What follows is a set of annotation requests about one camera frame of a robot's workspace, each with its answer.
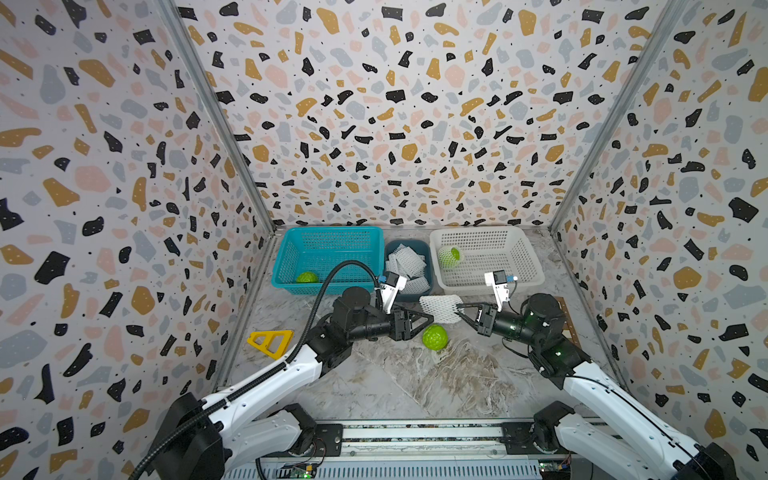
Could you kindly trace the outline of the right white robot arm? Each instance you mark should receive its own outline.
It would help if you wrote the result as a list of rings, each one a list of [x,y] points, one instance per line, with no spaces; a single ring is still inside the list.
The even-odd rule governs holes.
[[[538,449],[569,450],[616,479],[736,478],[735,462],[725,449],[700,444],[662,421],[564,336],[566,317],[552,295],[532,295],[518,313],[485,302],[473,307],[477,312],[469,316],[469,305],[458,305],[458,316],[483,336],[524,344],[527,358],[543,377],[612,430],[599,430],[573,408],[553,402],[534,416]]]

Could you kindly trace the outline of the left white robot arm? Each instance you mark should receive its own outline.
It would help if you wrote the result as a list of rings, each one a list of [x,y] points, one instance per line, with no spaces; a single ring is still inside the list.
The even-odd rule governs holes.
[[[315,420],[298,404],[275,405],[338,367],[355,342],[408,341],[434,321],[395,304],[393,290],[383,295],[384,305],[377,307],[366,289],[345,290],[330,313],[310,317],[306,338],[290,353],[201,400],[191,394],[176,400],[132,478],[156,473],[162,479],[220,479],[263,456],[310,448]]]

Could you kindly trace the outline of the white foam net sleeve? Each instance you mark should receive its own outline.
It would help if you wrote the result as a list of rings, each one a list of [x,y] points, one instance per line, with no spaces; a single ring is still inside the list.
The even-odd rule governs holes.
[[[454,324],[462,320],[458,308],[463,300],[457,295],[422,296],[419,305],[422,311],[431,315],[436,324]]]
[[[458,248],[458,249],[461,251],[461,249],[460,249],[458,246],[451,246],[451,245],[444,245],[444,246],[441,246],[441,247],[438,249],[438,251],[437,251],[438,264],[439,264],[440,268],[441,268],[441,269],[443,269],[443,270],[451,270],[451,269],[454,269],[454,268],[458,267],[458,266],[459,266],[459,265],[462,263],[462,261],[463,261],[464,255],[463,255],[462,251],[461,251],[461,254],[462,254],[462,260],[461,260],[461,262],[460,262],[460,263],[458,263],[458,264],[452,264],[452,263],[449,261],[449,258],[448,258],[448,252],[449,252],[449,250],[450,250],[452,247],[456,247],[456,248]]]

